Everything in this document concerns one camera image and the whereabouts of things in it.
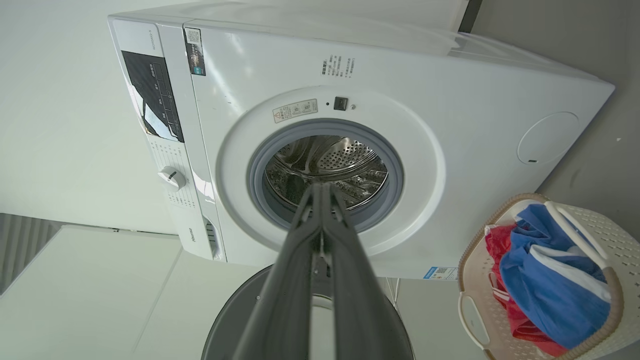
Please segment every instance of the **laundry basket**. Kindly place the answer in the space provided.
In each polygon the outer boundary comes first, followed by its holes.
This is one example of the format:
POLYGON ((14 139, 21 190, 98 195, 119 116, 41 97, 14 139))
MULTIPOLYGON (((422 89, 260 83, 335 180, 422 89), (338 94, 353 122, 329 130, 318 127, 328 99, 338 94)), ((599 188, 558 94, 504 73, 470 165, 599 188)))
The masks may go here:
MULTIPOLYGON (((509 199, 486 225, 513 224, 514 215, 530 204, 544 204, 560 227, 603 270, 611 292, 611 310, 602 326, 577 347, 557 359, 597 359, 640 340, 640 245, 620 226, 594 211, 554 204, 528 193, 509 199), (569 220, 589 246, 565 220, 569 220)), ((460 261, 460 320, 487 358, 494 360, 552 359, 533 343, 516 339, 505 309, 493 297, 488 274, 493 266, 481 229, 460 261)))

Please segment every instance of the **basket handle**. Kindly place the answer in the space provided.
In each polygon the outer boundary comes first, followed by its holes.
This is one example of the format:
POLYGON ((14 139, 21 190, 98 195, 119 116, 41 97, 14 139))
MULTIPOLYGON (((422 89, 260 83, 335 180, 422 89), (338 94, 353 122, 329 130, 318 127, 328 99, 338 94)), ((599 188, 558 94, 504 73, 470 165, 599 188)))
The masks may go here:
POLYGON ((607 263, 607 259, 609 257, 605 250, 593 238, 591 233, 573 217, 573 215, 571 215, 567 210, 557 207, 552 201, 545 202, 545 207, 560 228, 569 236, 573 243, 580 248, 580 250, 589 256, 589 259, 593 260, 593 262, 601 269, 609 267, 609 264, 607 263), (584 238, 580 236, 573 226, 567 222, 567 219, 584 235, 584 238))
POLYGON ((484 321, 482 320, 482 316, 480 315, 480 312, 478 311, 478 308, 476 306, 476 302, 474 301, 474 298, 470 297, 469 295, 467 295, 464 292, 460 293, 460 297, 458 297, 458 315, 460 316, 460 322, 462 323, 462 327, 465 328, 465 331, 467 332, 467 335, 469 335, 469 338, 471 338, 471 340, 474 341, 474 343, 476 343, 476 345, 483 349, 486 350, 488 348, 489 343, 491 343, 491 339, 489 338, 489 333, 486 331, 486 326, 484 326, 484 321), (478 340, 478 338, 476 337, 476 335, 471 331, 470 326, 467 322, 467 318, 465 318, 465 313, 464 310, 462 310, 462 300, 464 298, 468 298, 469 300, 471 300, 471 303, 474 305, 474 308, 476 309, 476 313, 478 315, 478 319, 480 320, 480 325, 482 325, 482 329, 484 331, 484 333, 486 334, 487 339, 489 339, 489 341, 486 344, 483 344, 480 342, 480 340, 478 340))

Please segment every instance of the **front-loading washing machine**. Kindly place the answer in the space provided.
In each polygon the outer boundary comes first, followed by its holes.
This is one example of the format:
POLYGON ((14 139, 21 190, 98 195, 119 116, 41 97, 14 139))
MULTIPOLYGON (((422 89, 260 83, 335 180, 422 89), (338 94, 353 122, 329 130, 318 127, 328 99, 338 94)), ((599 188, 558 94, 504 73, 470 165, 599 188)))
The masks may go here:
POLYGON ((109 26, 184 248, 255 266, 323 181, 379 276, 449 274, 614 89, 489 38, 295 7, 182 4, 109 26))

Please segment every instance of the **sticker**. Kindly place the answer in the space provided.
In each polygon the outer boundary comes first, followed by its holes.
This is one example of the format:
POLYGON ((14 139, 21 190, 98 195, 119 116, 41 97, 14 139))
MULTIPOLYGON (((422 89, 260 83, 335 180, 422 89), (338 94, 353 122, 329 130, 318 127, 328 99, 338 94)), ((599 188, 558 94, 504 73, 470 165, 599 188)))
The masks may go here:
POLYGON ((353 67, 356 58, 347 58, 342 55, 330 55, 322 62, 322 75, 334 78, 350 78, 353 75, 353 67))
POLYGON ((206 76, 204 70, 204 56, 202 55, 202 39, 200 29, 184 28, 184 39, 187 45, 189 68, 194 75, 206 76))
POLYGON ((447 266, 433 266, 427 272, 423 279, 429 280, 458 280, 458 268, 450 268, 447 266))
POLYGON ((289 120, 300 115, 313 114, 318 112, 318 101, 316 99, 294 102, 293 104, 273 109, 273 120, 276 123, 289 120))

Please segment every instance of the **laundry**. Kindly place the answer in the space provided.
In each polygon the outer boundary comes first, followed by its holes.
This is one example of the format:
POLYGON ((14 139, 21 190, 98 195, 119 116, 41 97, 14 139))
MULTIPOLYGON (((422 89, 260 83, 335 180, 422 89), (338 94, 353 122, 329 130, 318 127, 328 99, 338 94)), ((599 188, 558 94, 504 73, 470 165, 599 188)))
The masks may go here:
POLYGON ((500 274, 511 299, 549 338, 573 348, 607 319, 604 275, 558 226, 544 205, 518 214, 500 274))
POLYGON ((511 248, 511 230, 516 225, 491 226, 485 228, 484 240, 487 251, 494 260, 492 272, 489 274, 493 288, 493 297, 498 300, 507 311, 507 318, 514 338, 531 341, 540 350, 554 357, 563 355, 567 349, 551 340, 544 332, 535 326, 520 310, 515 301, 509 296, 500 275, 500 260, 511 248))

